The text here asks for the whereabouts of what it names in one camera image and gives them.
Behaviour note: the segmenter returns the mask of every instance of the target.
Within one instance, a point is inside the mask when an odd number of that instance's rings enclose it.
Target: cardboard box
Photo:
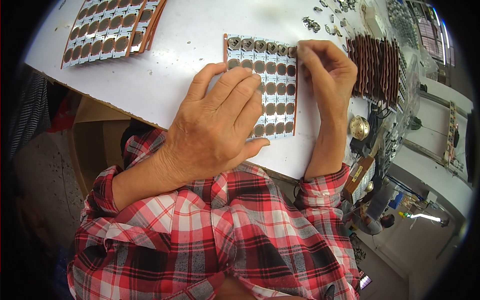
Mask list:
[[[68,131],[70,157],[84,198],[97,176],[113,165],[123,167],[120,140],[130,117],[88,97],[78,107]]]

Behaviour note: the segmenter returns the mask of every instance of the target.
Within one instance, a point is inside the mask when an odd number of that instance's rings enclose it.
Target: person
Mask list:
[[[359,299],[339,208],[357,67],[330,41],[300,41],[298,58],[321,126],[295,203],[244,162],[270,145],[245,142],[263,113],[260,76],[208,64],[168,133],[126,137],[125,170],[94,182],[68,264],[74,298]]]
[[[361,231],[369,235],[376,235],[382,232],[385,228],[390,228],[395,223],[395,216],[389,214],[381,217],[379,220],[372,220],[367,214],[368,204],[362,204],[359,214],[353,215],[353,223]]]

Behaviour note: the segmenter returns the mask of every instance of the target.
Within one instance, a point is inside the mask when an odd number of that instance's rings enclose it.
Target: red plaid shirt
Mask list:
[[[130,138],[125,165],[149,157],[165,134]],[[338,208],[345,165],[301,183],[294,204],[262,169],[243,163],[121,212],[111,186],[120,172],[118,166],[103,171],[85,200],[68,265],[74,298],[213,299],[227,275],[258,299],[322,299],[331,285],[336,299],[359,298],[359,273]]]

